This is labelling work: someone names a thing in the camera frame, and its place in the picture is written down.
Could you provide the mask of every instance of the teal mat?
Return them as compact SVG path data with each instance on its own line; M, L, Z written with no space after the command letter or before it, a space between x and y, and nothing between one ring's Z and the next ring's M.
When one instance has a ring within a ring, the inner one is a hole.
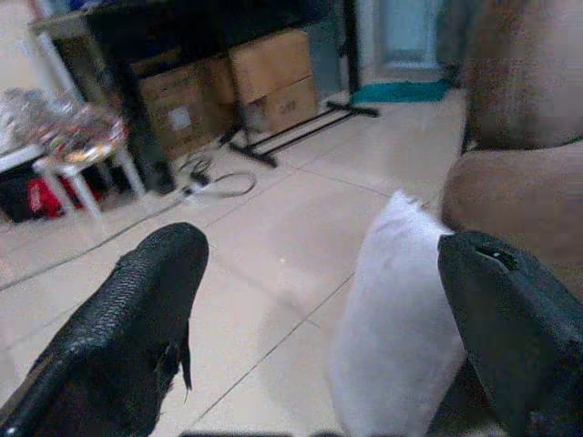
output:
M446 80L437 82L394 82L365 85L351 97L352 103L438 102L450 88Z

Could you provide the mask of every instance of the tile grout line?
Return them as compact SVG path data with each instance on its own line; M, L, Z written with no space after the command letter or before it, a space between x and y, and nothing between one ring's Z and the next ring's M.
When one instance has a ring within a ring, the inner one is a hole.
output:
M364 127L362 129L359 129L357 132L355 132L354 134L350 135L349 137L347 137L343 142L337 144L336 146L332 147L329 150L325 150L323 151L321 154L319 154L316 157L313 157L312 159L310 159L308 162L301 164L299 167L293 166L295 168L298 168L299 170L304 170L306 167L308 167L313 161L315 161L316 159L320 159L322 157L324 157L325 155L328 155L329 153L333 152L335 149L344 146L346 143L348 143L351 139L356 138L357 135L362 134L365 130L369 129L370 127L375 126L378 123L377 121L372 122L370 125L368 125L367 127Z
M299 168L295 168L295 167L291 167L290 169L292 169L293 171L289 175L286 175L283 178L281 178L280 180L278 180L277 182L274 182L273 185L270 185L269 187L265 188L263 191L261 191L259 193L256 193L253 196L250 196L247 200L245 200L244 202L242 202L240 205L236 206L231 211L226 212L225 214L223 214L219 218L215 218L210 223L208 223L206 226L201 227L201 228L207 229L207 228L211 227L212 225L214 225L215 223L217 223L219 220L222 220L222 219L226 218L227 216L229 216L230 214L232 214L236 210L238 210L238 209L244 207L245 205L247 205L254 198L256 198L256 197L258 197L258 196L260 196L260 195L262 195L264 193L267 193L268 191L271 191L272 188L275 188L276 186L280 185L284 180L287 180L288 178L290 178L291 176L295 175L300 170Z
M380 191L377 191L376 189L372 189L370 187L365 187L363 185L358 185L358 184L355 184L354 182L349 182L348 180L342 180L342 179L338 179L338 178L333 178L332 176L321 175L320 173L316 173L315 171L312 171L312 170L306 170L305 168L299 168L299 170L303 171L304 173L309 173L311 175L319 176L321 178L326 178L328 180L333 180L335 182L342 182L343 184L351 185L353 187L363 188L363 189L366 189L367 191L371 191L372 193L383 196L384 198L389 198L393 195L393 194L384 194Z
M326 303L332 296L334 296L336 294L336 292L338 292L339 289L341 289L344 284L346 282L348 282L352 277L353 277L353 273L351 273L347 279L345 279L338 287L336 287L336 289L334 289L334 291L328 295L328 297L326 299L324 299L320 304L318 304L316 306L316 308L314 308L310 313L308 313L308 315L305 316L305 318L303 320L301 320L290 332L288 332L288 334L283 337L280 341L277 342L277 344L275 346L273 346L265 355L263 355L263 357L261 357L259 359L259 361L257 361L248 371L246 371L237 381L235 381L235 383L233 385L230 386L230 388L228 390L226 390L215 402L213 402L211 404L211 406L205 410L199 417L198 419L196 419L196 421L194 421L193 423L191 423L188 428L192 428L193 426L195 426L198 422L200 422L204 416L206 416L213 408L215 408L217 405L219 405L219 403L225 399L229 393L231 393L233 390L235 390L235 388L243 382L243 380L245 378L247 378L257 367L259 367L259 365L264 362L275 350L277 350L286 340L288 340L291 335L298 330L301 325L303 323L308 323L310 325L312 325L314 328L317 328L318 330L320 330L322 327L315 323L314 321L310 320L311 315L313 315L313 313L315 311L317 311L324 303Z
M63 224L63 225L59 226L58 228L50 229L50 232L49 233L43 233L43 234L41 234L40 239L48 239L51 236L51 234L54 234L54 233L58 232L59 230L63 230L66 227L67 227L67 225L66 224ZM27 249L30 246L32 246L33 244L39 242L39 238L38 237L39 237L38 235L35 236L35 237L32 237L29 241L25 242L25 244L23 244L21 246L16 246L16 247L8 250L6 253L0 254L0 256L1 257L6 257L8 255L14 254L15 252L17 252L19 250Z
M334 296L334 295L335 295L335 294L336 294L336 293L337 293L337 292L338 292L338 291L339 291L339 290L340 290L340 289L341 289L341 288L342 288L342 287L343 287L343 286L344 286L344 285L345 285L345 284L346 284L346 283L347 283L347 282L348 282L348 281L349 281L349 280L350 280L350 279L351 279L353 276L354 276L354 272L353 272L353 273L351 273L350 275L348 275L348 278L346 278L346 279L345 279L345 280L344 280L344 281L343 281L343 282L342 282L342 283L341 283L341 284L340 284L338 287L336 287L336 289L335 289L335 290L334 290L332 293L330 293L326 299L324 299L322 302L320 302L320 304L319 304L319 305L317 305L317 306L316 306L316 308L314 308L314 309L313 309L313 310L310 312L310 314L308 314L308 315L306 316L306 318L304 319L304 321L306 321L306 320L307 320L307 321L309 321L309 322L311 322L311 323L313 323L313 324L316 324L318 327L320 327L320 325L319 325L319 324L317 324L317 323L315 323L314 321L310 320L310 317L311 317L311 316L313 316L313 314L314 314L314 313L315 313L317 310L319 310L319 309L320 309L320 308L321 308L321 307L322 307L322 306L323 306L323 305L324 305L324 304L325 304L325 303L326 303L328 300L330 300L330 299L331 299L331 298L332 298L332 297L333 297L333 296Z
M223 399L225 399L229 393L231 393L235 388L243 382L245 378L247 378L262 362L264 362L276 349L278 349L286 340L288 340L291 335L298 330L301 325L304 323L304 320L300 321L288 334L283 337L280 341L277 342L275 346L273 346L265 355L263 355L259 361L257 361L248 371L246 371L238 380L235 381L233 385L230 386L228 390L226 390L221 396L211 404L211 406L205 410L193 423L191 423L188 428L195 426L198 422L200 422L204 416L206 416L213 408L215 408Z
M47 323L43 324L42 326L39 326L38 328L35 328L34 330L28 332L26 335L24 335L23 337L21 337L17 341L14 341L13 343L9 344L7 347L1 349L0 350L0 353L4 353L4 352L11 351L15 347L17 347L19 344L24 343L25 341L29 340L31 337L37 335L41 330L44 330L49 325L52 325L53 323L55 323L57 320L59 320L60 318L62 318L66 313L70 312L71 310L76 310L82 304L83 304L83 302L76 302L72 307L70 307L70 308L68 308L66 310L62 310L53 319L51 319Z

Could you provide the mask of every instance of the cardboard box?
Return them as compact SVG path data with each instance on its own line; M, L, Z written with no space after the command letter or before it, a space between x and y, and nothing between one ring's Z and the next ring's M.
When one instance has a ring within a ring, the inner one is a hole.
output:
M242 103L248 104L312 75L308 34L286 30L230 51Z
M261 106L271 132L280 132L314 117L318 112L318 104L313 77L306 77L268 94L261 100Z
M197 66L183 66L139 81L160 145L175 159L209 143L232 122L233 107L205 99Z
M158 55L132 62L130 67L138 77L148 76L160 71L163 66L175 65L180 61L180 47L175 47Z
M226 57L211 57L199 63L199 77L212 89L217 103L233 104L235 91L233 76Z

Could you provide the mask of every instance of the brown sofa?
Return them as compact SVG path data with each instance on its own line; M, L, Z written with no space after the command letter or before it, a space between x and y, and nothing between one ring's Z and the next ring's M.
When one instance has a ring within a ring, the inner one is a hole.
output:
M466 66L476 150L442 218L531 252L583 300L583 2L490 2Z

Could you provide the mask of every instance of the black metal stand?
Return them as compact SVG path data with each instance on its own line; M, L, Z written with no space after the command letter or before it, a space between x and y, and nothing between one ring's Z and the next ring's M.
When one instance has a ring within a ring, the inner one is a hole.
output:
M464 155L467 152L467 148L470 146L472 142L472 131L470 126L465 122L465 129L464 129L464 139L462 139L462 149L460 151L460 155Z
M356 38L357 38L356 13L355 13L355 9L354 9L354 0L344 0L343 6L344 6L344 27L345 27L345 31L346 31L346 42L343 46L342 52L343 52L343 54L347 55L347 57L348 57L348 76L349 76L348 82L349 82L350 94L352 95L356 91L358 91L358 89L360 88L360 78L358 76L358 45L357 45L357 41L356 41ZM325 112L322 112L321 114L317 115L316 117L312 117L308 120L302 121L301 123L298 123L297 125L294 125L292 127L288 127L287 129L284 129L281 132L277 132L277 133L275 133L267 138L262 139L261 141L255 142L255 143L251 143L249 130L245 126L244 118L241 117L242 130L245 134L245 142L247 144L245 146L240 146L237 143L235 143L234 141L229 140L230 149L234 150L238 153L241 153L242 155L244 155L246 157L256 159L263 164L266 164L268 166L276 168L277 167L277 160L272 155L281 151L281 150L284 150L287 147L290 147L296 143L299 143L300 141L303 141L307 137L311 137L313 135L316 135L316 134L322 132L323 130L327 129L328 127L332 127L332 126L335 126L339 123L342 123L343 121L345 121L351 117L355 117L355 116L379 117L379 111L377 109L369 108L369 107L354 107L350 103L341 104L341 103L335 103L335 102L328 102L326 104L326 106L328 107L328 110ZM295 130L299 127L304 127L306 125L309 125L309 124L313 123L314 121L317 121L323 117L327 117L330 114L336 113L336 112L343 112L344 114L341 117L334 119L333 121L330 121L330 122L325 123L321 126L318 126L314 129L310 130L309 132L302 133L299 136L294 137L294 138L292 138L292 139L290 139L282 144L279 144L276 147L272 147L272 148L265 150L261 153L256 151L257 147L263 146L264 144L269 143L270 141L272 141L273 139L275 139L277 137L280 137L284 134L292 132L293 130Z
M301 123L298 123L297 125L294 125L292 127L288 127L287 129L282 130L281 132L278 132L276 134L273 134L270 137L264 138L261 141L257 141L256 143L248 144L245 147L241 147L237 143L235 143L234 141L230 141L229 142L230 149L234 150L238 153L241 153L242 155L245 155L246 157L257 159L258 161L260 161L264 164L267 164L268 166L276 168L277 161L275 160L274 157L271 156L274 153L277 153L281 150L284 150L285 148L287 148L289 146L292 146L296 143L299 143L300 141L303 141L307 137L311 137L312 135L316 135L316 134L322 132L323 130L327 129L328 127L332 127L332 126L335 126L339 123L342 123L343 121L347 120L348 118L352 118L355 116L379 117L378 111L376 109L371 109L368 107L353 107L352 105L342 105L342 104L334 103L334 102L328 102L326 105L329 109L327 111L322 112L321 114L317 115L316 117L312 117L308 120L305 120L305 121L302 121ZM341 117L334 119L333 121L330 121L330 122L325 123L321 126L318 126L309 132L305 132L305 133L300 134L299 136L294 137L294 138L292 138L292 139L290 139L282 144L279 144L276 147L272 147L268 150L265 150L264 152L258 153L255 151L255 149L257 147L262 146L262 145L272 141L273 139L275 139L277 137L280 137L284 134L287 134L287 133L293 131L294 129L297 129L298 127L303 127L303 126L309 125L310 123L313 123L316 120L319 120L323 117L327 117L330 114L333 114L333 113L339 112L339 111L343 111L343 112L345 112L345 114L342 115Z

